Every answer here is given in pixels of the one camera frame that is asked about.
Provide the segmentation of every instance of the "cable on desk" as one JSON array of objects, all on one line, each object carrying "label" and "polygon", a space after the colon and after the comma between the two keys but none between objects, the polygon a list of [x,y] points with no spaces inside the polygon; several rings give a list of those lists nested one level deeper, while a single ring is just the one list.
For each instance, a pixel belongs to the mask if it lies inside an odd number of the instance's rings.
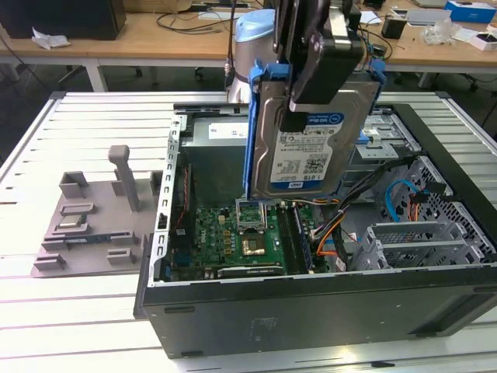
[{"label": "cable on desk", "polygon": [[390,44],[390,42],[388,40],[386,40],[384,37],[378,35],[377,33],[374,33],[374,32],[369,31],[369,30],[365,30],[362,27],[361,27],[361,30],[364,31],[365,33],[367,33],[367,43],[368,44],[370,44],[370,37],[369,37],[369,35],[374,35],[378,39],[383,40],[388,45],[388,47],[390,48],[390,54],[388,56],[385,56],[384,60],[387,60],[388,58],[391,57],[391,55],[394,53],[394,48],[391,46],[391,44]]},{"label": "cable on desk", "polygon": [[236,2],[237,0],[232,0],[231,3],[231,15],[230,15],[230,36],[228,38],[228,59],[229,59],[229,72],[233,69],[235,66],[235,63],[233,61],[233,23],[235,22],[235,9],[236,9]]},{"label": "cable on desk", "polygon": [[[216,12],[208,12],[208,13],[213,13],[221,19],[221,16],[219,16]],[[165,25],[164,23],[161,22],[167,16],[174,16],[175,17],[170,25]],[[170,30],[170,31],[174,31],[175,33],[184,33],[187,35],[201,35],[201,34],[205,34],[205,33],[218,33],[218,32],[220,32],[220,30],[212,30],[212,26],[216,26],[216,25],[223,25],[224,26],[224,23],[229,21],[229,19],[222,19],[221,21],[208,23],[207,25],[202,25],[202,26],[185,27],[185,28],[172,27],[172,25],[176,21],[176,18],[181,19],[183,21],[191,21],[192,19],[195,19],[199,16],[200,16],[200,14],[197,14],[194,17],[191,17],[189,19],[182,19],[181,17],[178,17],[178,15],[175,13],[165,13],[165,14],[162,14],[161,16],[159,16],[157,18],[156,22],[160,27],[165,28],[165,29]]]},{"label": "cable on desk", "polygon": [[12,56],[14,56],[25,68],[27,71],[29,71],[31,73],[32,76],[34,76],[34,78],[50,93],[52,93],[52,90],[48,87],[47,84],[45,84],[43,82],[43,80],[40,79],[40,77],[38,77],[38,75],[36,75],[34,73],[33,70],[31,70],[30,66],[28,64],[26,64],[13,50],[12,48],[7,44],[7,42],[4,40],[4,38],[0,35],[0,40],[2,40],[3,44],[7,47],[7,49],[9,50],[9,52],[11,53]]}]

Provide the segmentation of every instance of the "aluminum extrusion table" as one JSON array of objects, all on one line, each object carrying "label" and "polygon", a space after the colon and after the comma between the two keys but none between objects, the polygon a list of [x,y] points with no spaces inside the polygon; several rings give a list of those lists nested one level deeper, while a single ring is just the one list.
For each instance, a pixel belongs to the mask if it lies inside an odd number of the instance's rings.
[{"label": "aluminum extrusion table", "polygon": [[[497,367],[497,309],[454,336],[429,340],[170,361],[148,321],[133,318],[137,274],[30,278],[60,195],[63,171],[113,180],[108,147],[127,144],[136,178],[164,165],[178,102],[225,100],[222,92],[54,95],[0,169],[0,371],[489,371]],[[451,99],[386,92],[410,103],[497,207],[497,147]]]}]

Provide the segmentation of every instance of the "hard drive label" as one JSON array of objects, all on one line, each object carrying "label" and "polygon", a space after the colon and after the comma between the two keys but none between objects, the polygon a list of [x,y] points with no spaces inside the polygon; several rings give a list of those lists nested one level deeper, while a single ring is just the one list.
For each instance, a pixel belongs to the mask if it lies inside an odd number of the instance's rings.
[{"label": "hard drive label", "polygon": [[287,183],[286,188],[298,189],[305,188],[306,182],[325,178],[333,153],[331,138],[342,128],[344,117],[334,113],[312,119],[330,123],[330,118],[334,124],[308,125],[301,133],[278,131],[271,183]]}]

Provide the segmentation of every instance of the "wooden desk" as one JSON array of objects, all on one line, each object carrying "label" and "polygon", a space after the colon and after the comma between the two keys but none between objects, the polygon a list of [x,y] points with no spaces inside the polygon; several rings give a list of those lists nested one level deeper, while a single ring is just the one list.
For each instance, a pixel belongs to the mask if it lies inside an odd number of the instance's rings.
[{"label": "wooden desk", "polygon": [[[387,0],[379,12],[384,16],[396,5],[401,9],[415,6],[406,0]],[[185,35],[159,27],[157,15],[133,13],[114,41],[71,40],[69,47],[46,51],[31,40],[11,40],[9,46],[29,64],[74,64],[86,67],[95,91],[106,90],[101,66],[184,66],[222,67],[228,49],[228,31],[217,25],[218,33]],[[213,20],[177,20],[174,27],[192,27],[212,23]],[[468,23],[475,30],[486,25]],[[380,33],[381,25],[369,25],[369,30]],[[422,27],[406,26],[400,40],[390,40],[394,47],[387,61],[388,71],[496,73],[497,52],[483,52],[469,44],[456,41],[455,45],[429,46],[421,38]],[[0,63],[14,63],[16,59],[4,45],[0,45]]]},{"label": "wooden desk", "polygon": [[[385,16],[393,6],[399,9],[418,8],[406,0],[387,0],[379,16]],[[484,31],[486,24],[461,23],[463,27],[476,31]],[[382,23],[368,25],[367,29],[381,34]],[[427,45],[421,36],[423,27],[407,26],[400,40],[388,40],[394,51],[387,60],[388,71],[415,72],[497,72],[497,52],[480,51],[468,43],[456,40],[454,45]],[[375,43],[385,45],[375,37]]]}]

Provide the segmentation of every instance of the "black box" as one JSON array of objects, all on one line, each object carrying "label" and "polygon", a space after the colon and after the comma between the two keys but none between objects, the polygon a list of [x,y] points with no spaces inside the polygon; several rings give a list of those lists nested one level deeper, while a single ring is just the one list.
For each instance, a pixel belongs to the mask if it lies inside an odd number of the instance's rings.
[{"label": "black box", "polygon": [[386,18],[381,35],[387,39],[400,39],[407,19]]},{"label": "black box", "polygon": [[11,38],[49,35],[114,40],[126,22],[123,0],[0,0],[0,22]]}]

